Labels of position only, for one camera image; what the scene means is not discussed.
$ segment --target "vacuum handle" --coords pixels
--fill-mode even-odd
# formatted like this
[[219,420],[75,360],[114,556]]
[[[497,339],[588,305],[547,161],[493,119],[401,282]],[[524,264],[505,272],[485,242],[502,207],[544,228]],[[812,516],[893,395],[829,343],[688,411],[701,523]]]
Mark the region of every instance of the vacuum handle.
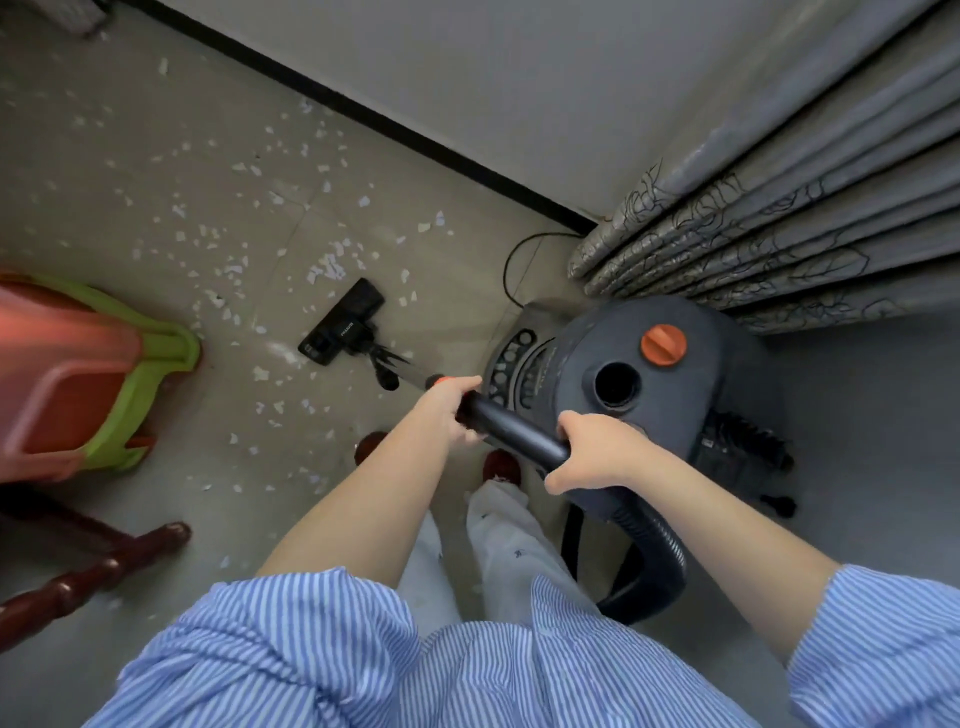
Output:
[[457,410],[457,420],[477,432],[492,435],[550,473],[570,457],[570,444],[544,432],[479,392],[467,392]]

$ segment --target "hand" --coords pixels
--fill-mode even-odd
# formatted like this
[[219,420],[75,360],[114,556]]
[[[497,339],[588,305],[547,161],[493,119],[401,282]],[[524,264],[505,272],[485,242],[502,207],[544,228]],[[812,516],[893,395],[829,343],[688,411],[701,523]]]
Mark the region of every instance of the hand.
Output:
[[557,430],[570,441],[570,459],[544,481],[548,493],[573,488],[634,487],[644,451],[659,450],[637,429],[607,415],[560,413]]
[[424,392],[411,414],[437,422],[449,436],[449,444],[473,445],[483,436],[467,429],[454,418],[464,394],[483,383],[481,376],[452,376],[437,382]]

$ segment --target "black baseboard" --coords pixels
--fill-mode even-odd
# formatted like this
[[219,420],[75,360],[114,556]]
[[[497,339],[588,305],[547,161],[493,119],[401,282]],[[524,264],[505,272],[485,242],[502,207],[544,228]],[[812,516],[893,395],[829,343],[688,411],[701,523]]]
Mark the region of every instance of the black baseboard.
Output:
[[287,68],[282,63],[267,58],[262,53],[257,53],[243,43],[227,37],[222,33],[218,33],[212,28],[208,28],[203,23],[184,15],[182,12],[167,7],[159,2],[159,0],[123,0],[123,2],[132,8],[143,11],[164,25],[168,25],[184,35],[190,36],[204,45],[219,51],[225,56],[229,56],[235,61],[243,63],[247,67],[262,73],[264,76],[294,89],[297,93],[303,94],[308,99],[330,107],[337,113],[341,113],[353,119],[353,121],[373,129],[375,132],[382,133],[393,141],[399,142],[403,146],[409,147],[415,152],[419,152],[425,157],[433,159],[444,167],[459,172],[474,182],[483,184],[485,187],[504,197],[510,198],[516,203],[529,207],[535,212],[539,212],[544,217],[548,217],[554,222],[570,228],[574,232],[586,235],[596,227],[595,222],[581,215],[579,212],[575,212],[569,207],[558,205],[552,200],[543,197],[543,195],[534,192],[532,189],[513,180],[509,180],[503,175],[497,174],[492,169],[488,169],[482,164],[478,164],[472,159],[468,159],[451,149],[447,149],[443,144],[439,144],[422,134],[407,129],[393,119],[389,119],[381,113],[377,113],[362,104],[350,100],[342,93],[337,93],[323,84],[318,84],[316,81],[308,79],[292,68]]

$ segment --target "orange plastic stool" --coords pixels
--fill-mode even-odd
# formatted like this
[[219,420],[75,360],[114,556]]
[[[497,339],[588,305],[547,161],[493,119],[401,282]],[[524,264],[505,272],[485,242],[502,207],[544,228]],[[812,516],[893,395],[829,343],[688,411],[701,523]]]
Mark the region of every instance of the orange plastic stool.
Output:
[[0,279],[0,483],[84,464],[140,359],[136,327],[26,277]]

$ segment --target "shoe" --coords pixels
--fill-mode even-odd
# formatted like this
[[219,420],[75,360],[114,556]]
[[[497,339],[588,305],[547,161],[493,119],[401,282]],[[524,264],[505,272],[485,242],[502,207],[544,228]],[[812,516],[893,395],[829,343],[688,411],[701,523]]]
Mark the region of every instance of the shoe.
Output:
[[512,452],[496,449],[483,461],[483,481],[500,480],[520,487],[520,461]]
[[353,450],[353,462],[360,465],[360,463],[370,457],[370,453],[376,450],[376,446],[382,443],[383,438],[386,436],[386,432],[377,430],[364,437],[363,440],[357,443],[357,447]]

